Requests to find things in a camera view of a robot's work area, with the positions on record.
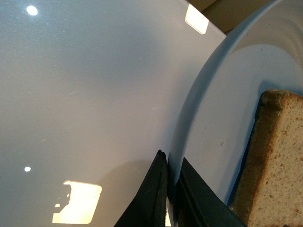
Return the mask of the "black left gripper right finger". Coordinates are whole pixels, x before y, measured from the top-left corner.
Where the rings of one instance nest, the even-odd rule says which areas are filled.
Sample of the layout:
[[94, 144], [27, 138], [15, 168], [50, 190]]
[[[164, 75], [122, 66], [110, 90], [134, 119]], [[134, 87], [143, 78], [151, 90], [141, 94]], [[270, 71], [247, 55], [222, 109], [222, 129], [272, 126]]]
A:
[[177, 184], [179, 227], [246, 226], [212, 191], [186, 158]]

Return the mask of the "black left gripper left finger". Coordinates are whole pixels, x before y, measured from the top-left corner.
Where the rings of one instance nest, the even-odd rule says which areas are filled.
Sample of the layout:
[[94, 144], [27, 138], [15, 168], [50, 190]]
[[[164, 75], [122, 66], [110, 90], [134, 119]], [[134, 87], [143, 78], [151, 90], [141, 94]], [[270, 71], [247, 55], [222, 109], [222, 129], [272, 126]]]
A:
[[116, 227], [164, 227], [168, 165], [159, 150], [131, 203], [116, 222]]

